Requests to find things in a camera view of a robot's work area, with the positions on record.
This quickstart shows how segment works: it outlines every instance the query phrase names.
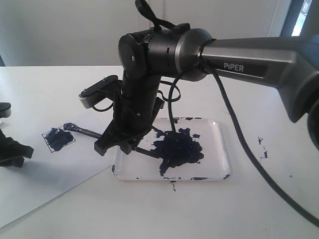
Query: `drawn square outline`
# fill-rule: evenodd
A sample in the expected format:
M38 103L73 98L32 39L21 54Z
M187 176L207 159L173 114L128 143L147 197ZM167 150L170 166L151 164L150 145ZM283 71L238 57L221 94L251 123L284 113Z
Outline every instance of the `drawn square outline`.
M64 145L62 148L68 146L68 145L71 144L71 143L76 142L76 140L75 140L73 134L72 134L69 130L64 130L64 129L63 129L63 126L57 127L56 129L62 129L62 130L65 131L65 132L69 132L69 133L72 135L72 138L73 138L73 140L72 140L71 142L67 143L67 144ZM44 139L44 142L45 142L46 146L48 146L50 152L51 152L51 153L54 153L54 152L57 152L57 151L55 151L53 148L51 148L50 145L48 144L47 140L45 139L45 136L46 136L48 133L50 133L50 132L51 132L51 130L48 131L48 132L46 132L46 133L43 133L43 134L42 134L42 138Z

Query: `white table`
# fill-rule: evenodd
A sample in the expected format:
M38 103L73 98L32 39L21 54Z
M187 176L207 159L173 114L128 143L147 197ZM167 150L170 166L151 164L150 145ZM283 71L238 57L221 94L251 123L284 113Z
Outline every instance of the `white table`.
M122 67L0 68L0 101L11 102L5 134L23 142L39 124L52 125L84 111L78 94ZM275 89L222 79L247 142L275 181L319 217L319 152L306 116L289 121ZM180 81L175 117L220 122L232 165L221 182L125 182L111 169L0 229L0 238L317 239L319 229L288 206L264 181L242 149L215 80ZM94 114L105 122L112 112ZM167 117L167 107L159 117ZM21 131L21 121L29 128Z

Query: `clear plastic tray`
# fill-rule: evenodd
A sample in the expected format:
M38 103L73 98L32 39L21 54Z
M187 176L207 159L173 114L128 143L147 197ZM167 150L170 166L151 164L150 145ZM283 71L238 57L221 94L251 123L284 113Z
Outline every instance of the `clear plastic tray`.
M169 180L169 181L216 181L230 176L231 168L226 146L219 124L212 119L201 118L177 118L176 130L190 128L190 134L199 134L198 141L202 147L204 158L199 163L185 163L175 168L168 168L164 176L160 175L161 158L153 158L132 151L129 155L116 150L113 173L122 180ZM155 127L167 131L171 130L168 119L156 119ZM154 141L162 140L156 137L156 132L151 130L139 147L154 149Z

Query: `white wall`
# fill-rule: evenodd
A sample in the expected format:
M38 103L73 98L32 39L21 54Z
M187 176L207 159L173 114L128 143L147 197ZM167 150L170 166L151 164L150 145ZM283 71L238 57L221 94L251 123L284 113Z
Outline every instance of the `white wall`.
M290 0L149 0L158 17L214 38L278 36ZM118 65L118 40L145 29L134 0L0 0L8 66Z

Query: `white paper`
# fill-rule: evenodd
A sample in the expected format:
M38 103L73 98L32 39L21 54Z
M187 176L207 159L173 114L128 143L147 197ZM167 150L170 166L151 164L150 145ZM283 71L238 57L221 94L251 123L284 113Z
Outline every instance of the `white paper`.
M98 133L106 127L92 113L69 122ZM29 139L28 145L34 148L34 153L32 159L24 161L22 168L0 167L0 228L113 164L113 148L101 157L94 151L96 139L76 132L71 132L75 142L51 153L41 135L51 129L43 130Z

